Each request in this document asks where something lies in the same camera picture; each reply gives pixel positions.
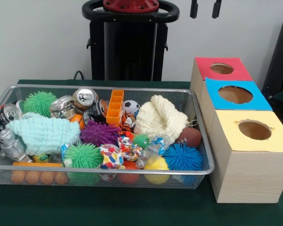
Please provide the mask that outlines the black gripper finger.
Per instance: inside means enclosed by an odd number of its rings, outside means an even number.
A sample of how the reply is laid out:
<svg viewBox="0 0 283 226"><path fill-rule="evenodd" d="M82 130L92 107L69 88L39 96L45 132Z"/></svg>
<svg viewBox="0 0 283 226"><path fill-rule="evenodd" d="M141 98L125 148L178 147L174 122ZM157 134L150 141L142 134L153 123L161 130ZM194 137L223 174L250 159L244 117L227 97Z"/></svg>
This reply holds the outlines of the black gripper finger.
<svg viewBox="0 0 283 226"><path fill-rule="evenodd" d="M213 5L212 18L218 18L220 13L222 0L216 0Z"/></svg>
<svg viewBox="0 0 283 226"><path fill-rule="evenodd" d="M198 2L197 0L191 1L191 10L190 10L190 17L196 18L198 13Z"/></svg>

